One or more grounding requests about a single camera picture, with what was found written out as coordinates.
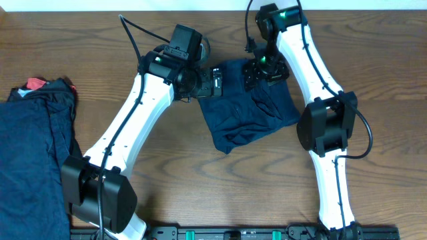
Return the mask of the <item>navy blue shorts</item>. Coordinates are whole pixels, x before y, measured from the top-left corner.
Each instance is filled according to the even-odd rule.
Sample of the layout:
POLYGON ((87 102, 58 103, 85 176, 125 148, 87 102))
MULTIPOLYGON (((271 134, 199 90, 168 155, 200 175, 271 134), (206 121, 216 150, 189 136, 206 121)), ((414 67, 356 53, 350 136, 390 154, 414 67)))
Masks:
POLYGON ((285 81, 274 85, 260 81, 245 90, 243 66, 247 62, 235 59, 216 65, 222 71, 223 95, 198 100, 213 144, 225 154, 300 119, 285 81))

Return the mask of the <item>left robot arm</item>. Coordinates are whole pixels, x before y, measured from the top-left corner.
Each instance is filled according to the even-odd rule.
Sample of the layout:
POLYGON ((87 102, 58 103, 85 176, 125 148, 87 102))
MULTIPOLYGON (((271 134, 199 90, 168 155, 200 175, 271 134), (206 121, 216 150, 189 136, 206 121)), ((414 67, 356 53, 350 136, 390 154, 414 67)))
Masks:
POLYGON ((91 239, 143 239, 147 229, 135 209, 130 183, 137 156, 161 114, 173 101, 218 97, 222 71, 203 68, 209 41, 176 25, 171 39, 137 54, 131 91, 106 132, 81 157, 61 167, 65 210, 98 228, 91 239))

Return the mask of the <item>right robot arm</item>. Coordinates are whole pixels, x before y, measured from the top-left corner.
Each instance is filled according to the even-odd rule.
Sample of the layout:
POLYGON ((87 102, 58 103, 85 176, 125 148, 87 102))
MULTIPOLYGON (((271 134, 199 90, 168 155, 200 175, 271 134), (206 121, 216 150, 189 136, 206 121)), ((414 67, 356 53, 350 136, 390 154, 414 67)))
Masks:
POLYGON ((311 36, 301 5, 279 9, 271 3, 255 17, 261 36, 258 47, 251 37, 245 50, 254 58, 243 67, 244 87, 277 83, 294 74, 305 109, 296 130, 316 170, 320 196, 316 239, 361 239, 348 199, 345 164, 348 140, 360 112, 353 92, 344 92, 331 76, 311 36))

